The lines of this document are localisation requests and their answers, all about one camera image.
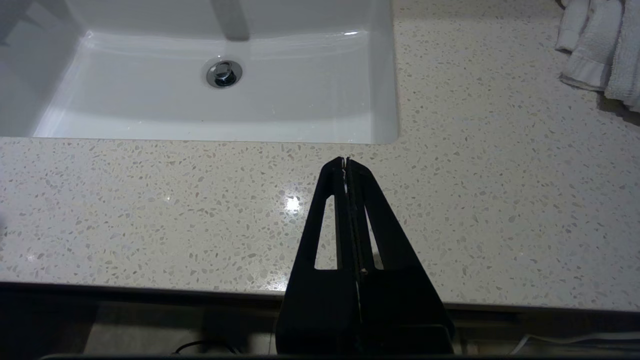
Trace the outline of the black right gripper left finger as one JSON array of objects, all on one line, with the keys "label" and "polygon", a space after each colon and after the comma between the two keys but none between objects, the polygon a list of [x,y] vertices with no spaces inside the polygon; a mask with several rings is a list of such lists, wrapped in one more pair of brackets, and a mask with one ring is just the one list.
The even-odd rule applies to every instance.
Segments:
[{"label": "black right gripper left finger", "polygon": [[[317,269],[328,198],[334,198],[337,265]],[[318,176],[276,322],[276,350],[279,354],[355,354],[360,324],[345,158],[337,157]]]}]

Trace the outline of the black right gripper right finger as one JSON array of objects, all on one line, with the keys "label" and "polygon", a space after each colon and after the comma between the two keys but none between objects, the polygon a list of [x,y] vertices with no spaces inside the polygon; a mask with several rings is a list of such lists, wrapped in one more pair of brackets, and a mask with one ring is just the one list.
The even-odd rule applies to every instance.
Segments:
[{"label": "black right gripper right finger", "polygon": [[455,326],[372,171],[346,160],[363,348],[453,354]]}]

